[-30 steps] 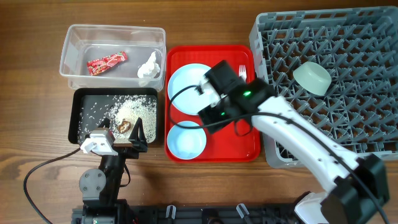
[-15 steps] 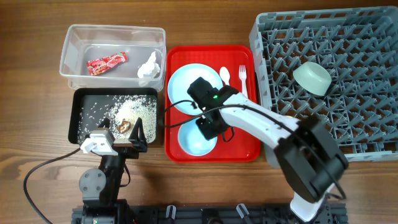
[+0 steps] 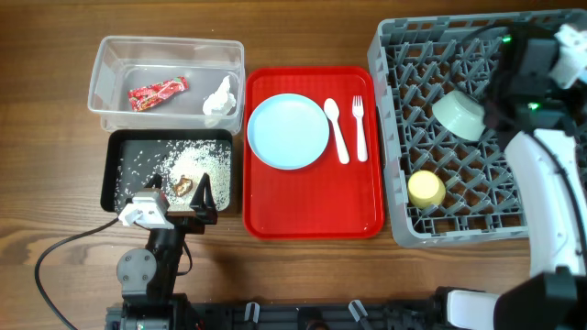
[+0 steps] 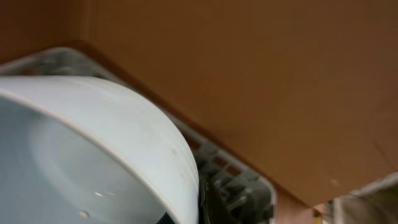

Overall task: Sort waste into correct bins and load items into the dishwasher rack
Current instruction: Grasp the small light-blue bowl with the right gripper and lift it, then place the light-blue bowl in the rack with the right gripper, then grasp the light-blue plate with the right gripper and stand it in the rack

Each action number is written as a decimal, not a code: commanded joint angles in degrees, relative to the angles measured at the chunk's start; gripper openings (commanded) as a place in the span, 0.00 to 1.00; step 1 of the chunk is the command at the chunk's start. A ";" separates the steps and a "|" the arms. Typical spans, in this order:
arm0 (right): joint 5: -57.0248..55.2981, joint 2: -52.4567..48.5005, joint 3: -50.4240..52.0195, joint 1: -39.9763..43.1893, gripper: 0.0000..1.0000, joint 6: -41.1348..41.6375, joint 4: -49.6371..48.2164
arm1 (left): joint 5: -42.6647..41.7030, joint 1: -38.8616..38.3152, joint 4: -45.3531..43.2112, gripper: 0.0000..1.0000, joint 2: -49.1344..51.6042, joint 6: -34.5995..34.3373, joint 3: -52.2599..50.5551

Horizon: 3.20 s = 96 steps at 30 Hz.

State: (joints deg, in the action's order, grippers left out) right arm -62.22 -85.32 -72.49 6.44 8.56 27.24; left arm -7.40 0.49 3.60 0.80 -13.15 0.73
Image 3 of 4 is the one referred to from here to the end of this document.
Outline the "mint green bowl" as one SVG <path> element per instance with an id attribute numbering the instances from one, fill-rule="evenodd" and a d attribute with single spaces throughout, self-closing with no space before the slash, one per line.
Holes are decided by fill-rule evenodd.
<path id="1" fill-rule="evenodd" d="M 436 120 L 450 133 L 478 141 L 485 130 L 484 108 L 467 94 L 453 90 L 432 105 Z"/>

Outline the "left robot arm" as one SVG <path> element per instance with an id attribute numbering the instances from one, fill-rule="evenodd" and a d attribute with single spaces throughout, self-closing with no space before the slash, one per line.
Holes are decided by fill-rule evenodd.
<path id="1" fill-rule="evenodd" d="M 217 223 L 216 204 L 210 178 L 204 174 L 195 189 L 191 212 L 171 212 L 162 177 L 154 175 L 148 184 L 127 200 L 118 219 L 125 226 L 149 230 L 144 248 L 125 253 L 118 261 L 116 275 L 122 286 L 121 311 L 110 311 L 107 329 L 204 329 L 205 322 L 184 293 L 175 293 L 179 264 L 189 255 L 188 234 L 202 235 L 207 225 Z"/>

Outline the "light blue plate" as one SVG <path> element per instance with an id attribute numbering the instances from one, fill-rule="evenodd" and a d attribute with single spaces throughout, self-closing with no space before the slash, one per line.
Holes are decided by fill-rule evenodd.
<path id="1" fill-rule="evenodd" d="M 247 139 L 255 156 L 285 171 L 302 169 L 320 158 L 329 134 L 322 108 L 296 93 L 276 94 L 262 101 L 247 123 Z"/>

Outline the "white plastic fork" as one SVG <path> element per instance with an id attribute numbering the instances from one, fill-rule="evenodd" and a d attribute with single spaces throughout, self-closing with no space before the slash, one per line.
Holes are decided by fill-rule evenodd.
<path id="1" fill-rule="evenodd" d="M 356 119 L 358 160 L 360 162 L 366 162 L 368 159 L 368 150 L 363 126 L 364 108 L 360 95 L 355 95 L 352 98 L 352 114 Z"/>

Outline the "brown food scrap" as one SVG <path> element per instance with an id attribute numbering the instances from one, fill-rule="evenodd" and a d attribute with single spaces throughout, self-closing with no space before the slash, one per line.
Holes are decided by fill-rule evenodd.
<path id="1" fill-rule="evenodd" d="M 177 197 L 183 197 L 193 189 L 193 186 L 193 180 L 182 175 L 181 178 L 173 185 L 173 191 Z"/>

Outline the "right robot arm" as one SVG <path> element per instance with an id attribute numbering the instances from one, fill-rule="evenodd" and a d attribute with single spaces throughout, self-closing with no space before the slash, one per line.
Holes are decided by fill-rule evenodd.
<path id="1" fill-rule="evenodd" d="M 527 221 L 528 280 L 500 295 L 451 289 L 456 329 L 586 326 L 586 190 L 577 147 L 586 120 L 586 33 L 575 26 L 504 23 L 501 58 L 484 91 L 484 124 L 498 136 Z"/>

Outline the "red ketchup sachet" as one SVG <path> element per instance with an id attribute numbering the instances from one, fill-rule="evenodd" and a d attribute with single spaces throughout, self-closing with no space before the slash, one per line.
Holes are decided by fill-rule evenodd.
<path id="1" fill-rule="evenodd" d="M 178 76 L 164 82 L 132 89 L 127 92 L 127 97 L 134 112 L 143 112 L 188 89 L 187 80 L 183 76 Z"/>

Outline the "white rice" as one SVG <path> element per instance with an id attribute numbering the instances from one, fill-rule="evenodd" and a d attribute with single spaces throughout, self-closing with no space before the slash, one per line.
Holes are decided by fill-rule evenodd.
<path id="1" fill-rule="evenodd" d="M 188 211 L 204 173 L 210 177 L 217 211 L 230 203 L 231 144 L 225 140 L 127 140 L 117 164 L 114 209 L 122 211 L 126 200 L 144 187 L 154 173 L 162 177 L 161 190 L 171 211 Z M 192 179 L 193 189 L 177 197 L 173 185 L 181 176 Z"/>

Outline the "yellow cup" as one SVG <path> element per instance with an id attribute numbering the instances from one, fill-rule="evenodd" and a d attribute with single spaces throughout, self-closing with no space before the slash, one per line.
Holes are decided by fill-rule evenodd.
<path id="1" fill-rule="evenodd" d="M 446 196 L 444 182 L 429 170 L 415 172 L 408 180 L 407 189 L 409 201 L 420 209 L 431 205 L 439 206 Z"/>

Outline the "white napkin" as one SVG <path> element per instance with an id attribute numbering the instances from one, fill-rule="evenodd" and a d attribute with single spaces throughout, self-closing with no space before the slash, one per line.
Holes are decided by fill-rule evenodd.
<path id="1" fill-rule="evenodd" d="M 236 97 L 230 92 L 230 76 L 226 76 L 217 90 L 210 94 L 203 104 L 203 113 L 207 116 L 224 116 L 236 106 Z"/>

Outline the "white plastic spoon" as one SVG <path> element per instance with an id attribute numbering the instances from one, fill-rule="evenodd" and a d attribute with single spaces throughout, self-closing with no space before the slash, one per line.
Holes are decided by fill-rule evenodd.
<path id="1" fill-rule="evenodd" d="M 327 116 L 327 119 L 330 121 L 332 127 L 333 127 L 333 132 L 334 132 L 334 136 L 335 136 L 335 143 L 336 143 L 336 148 L 337 148 L 337 153 L 338 153 L 338 160 L 342 163 L 342 164 L 348 164 L 349 163 L 349 153 L 346 147 L 346 143 L 344 141 L 339 123 L 338 123 L 338 119 L 339 119 L 339 109 L 338 109 L 338 105 L 336 103 L 336 101 L 332 98 L 327 98 L 325 103 L 324 103 L 324 112 Z"/>

